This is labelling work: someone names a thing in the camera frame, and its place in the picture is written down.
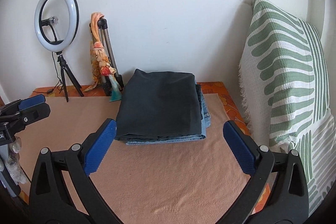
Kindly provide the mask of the left gloved hand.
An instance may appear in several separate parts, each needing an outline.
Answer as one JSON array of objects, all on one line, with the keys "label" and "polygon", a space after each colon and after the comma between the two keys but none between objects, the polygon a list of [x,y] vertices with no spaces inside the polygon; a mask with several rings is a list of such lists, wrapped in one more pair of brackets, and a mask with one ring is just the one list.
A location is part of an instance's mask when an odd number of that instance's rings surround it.
[{"label": "left gloved hand", "polygon": [[19,162],[19,152],[22,148],[20,137],[10,144],[1,146],[1,171],[7,168],[10,177],[16,184],[25,184],[28,182],[27,176],[23,172]]}]

